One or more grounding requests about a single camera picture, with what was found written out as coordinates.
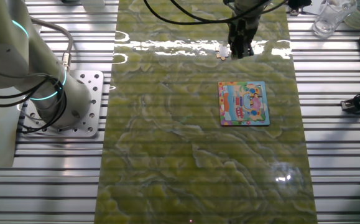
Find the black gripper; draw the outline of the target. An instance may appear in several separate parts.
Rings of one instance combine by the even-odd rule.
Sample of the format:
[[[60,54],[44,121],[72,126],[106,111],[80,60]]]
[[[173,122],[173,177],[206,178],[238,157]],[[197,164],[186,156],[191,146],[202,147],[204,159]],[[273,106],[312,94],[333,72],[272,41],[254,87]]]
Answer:
[[[235,42],[236,37],[240,37],[244,42],[244,57],[254,55],[251,42],[257,32],[259,26],[259,16],[243,17],[229,23],[228,43]],[[231,46],[231,58],[238,59],[238,48],[236,45]]]

